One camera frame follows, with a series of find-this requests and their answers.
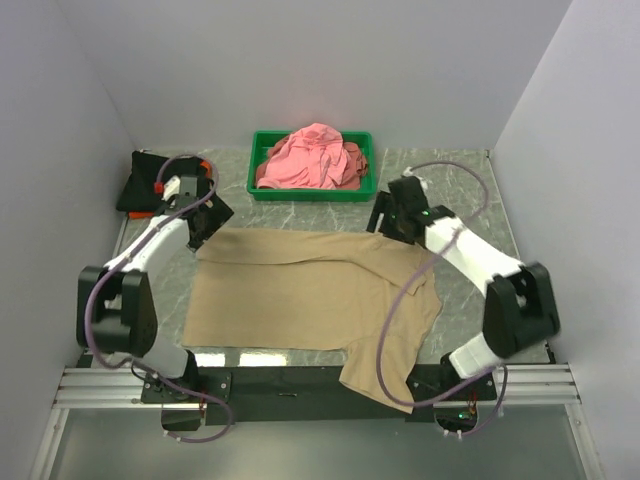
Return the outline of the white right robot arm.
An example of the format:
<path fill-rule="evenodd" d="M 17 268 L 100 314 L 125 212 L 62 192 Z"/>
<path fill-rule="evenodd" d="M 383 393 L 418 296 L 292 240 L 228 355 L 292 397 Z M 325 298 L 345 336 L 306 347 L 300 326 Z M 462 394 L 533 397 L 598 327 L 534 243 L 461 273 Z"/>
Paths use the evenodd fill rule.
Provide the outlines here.
<path fill-rule="evenodd" d="M 560 332 L 549 271 L 502 253 L 450 209 L 430 205 L 417 177 L 394 180 L 377 193 L 367 230 L 439 255 L 484 298 L 481 331 L 441 359 L 442 398 L 464 397 L 491 369 Z"/>

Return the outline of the beige t shirt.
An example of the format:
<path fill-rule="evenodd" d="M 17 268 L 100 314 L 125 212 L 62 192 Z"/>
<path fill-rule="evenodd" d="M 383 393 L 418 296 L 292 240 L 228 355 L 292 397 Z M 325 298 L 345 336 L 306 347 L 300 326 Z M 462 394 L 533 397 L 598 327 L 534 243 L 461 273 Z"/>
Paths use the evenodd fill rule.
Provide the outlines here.
<path fill-rule="evenodd" d="M 223 228 L 197 251 L 183 343 L 343 350 L 339 381 L 404 413 L 441 310 L 431 259 L 380 234 Z"/>

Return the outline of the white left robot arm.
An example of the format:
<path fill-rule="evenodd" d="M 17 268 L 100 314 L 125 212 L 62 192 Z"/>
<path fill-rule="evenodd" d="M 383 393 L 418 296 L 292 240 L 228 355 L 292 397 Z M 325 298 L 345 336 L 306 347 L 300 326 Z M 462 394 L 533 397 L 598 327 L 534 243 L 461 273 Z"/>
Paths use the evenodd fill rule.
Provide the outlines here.
<path fill-rule="evenodd" d="M 159 336 L 151 284 L 182 247 L 197 251 L 231 217 L 217 193 L 218 178 L 174 176 L 161 184 L 160 207 L 146 229 L 122 253 L 85 267 L 77 287 L 77 343 L 99 364 L 128 363 L 152 385 L 164 384 L 176 401 L 202 390 L 194 354 Z"/>

